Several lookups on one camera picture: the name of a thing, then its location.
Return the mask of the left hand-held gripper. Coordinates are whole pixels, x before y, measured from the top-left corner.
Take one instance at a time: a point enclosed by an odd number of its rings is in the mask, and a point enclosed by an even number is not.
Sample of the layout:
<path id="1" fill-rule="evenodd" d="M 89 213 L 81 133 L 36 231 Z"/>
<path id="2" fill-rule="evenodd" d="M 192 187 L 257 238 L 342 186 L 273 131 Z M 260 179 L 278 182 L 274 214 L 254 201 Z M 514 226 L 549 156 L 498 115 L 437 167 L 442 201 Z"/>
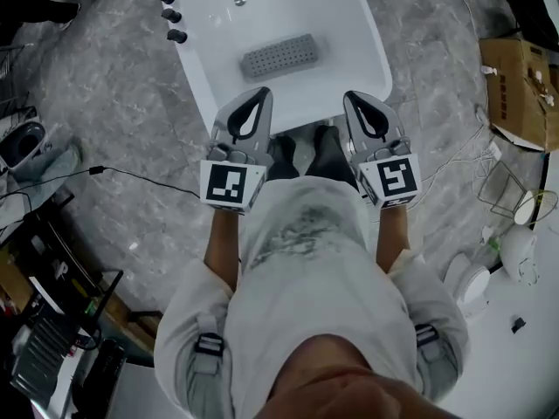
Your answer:
<path id="1" fill-rule="evenodd" d="M 200 200 L 215 209 L 248 213 L 273 165 L 264 147 L 269 139 L 273 94 L 268 87 L 241 93 L 222 107 L 214 121 L 212 141 L 200 162 Z"/>

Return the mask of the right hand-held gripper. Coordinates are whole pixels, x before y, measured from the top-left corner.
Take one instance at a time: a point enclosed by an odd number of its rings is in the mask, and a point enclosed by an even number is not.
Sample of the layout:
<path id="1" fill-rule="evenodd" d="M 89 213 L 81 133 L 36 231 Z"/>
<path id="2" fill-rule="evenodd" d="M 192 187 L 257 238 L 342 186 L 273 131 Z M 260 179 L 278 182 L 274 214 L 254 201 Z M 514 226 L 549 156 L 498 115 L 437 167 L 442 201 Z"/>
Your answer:
<path id="1" fill-rule="evenodd" d="M 396 138 L 401 125 L 396 112 L 376 97 L 357 91 L 345 92 L 343 108 L 356 147 L 366 147 L 373 140 L 389 141 L 374 152 L 355 153 L 349 161 L 372 204 L 380 210 L 409 204 L 422 191 L 421 175 L 410 139 Z"/>

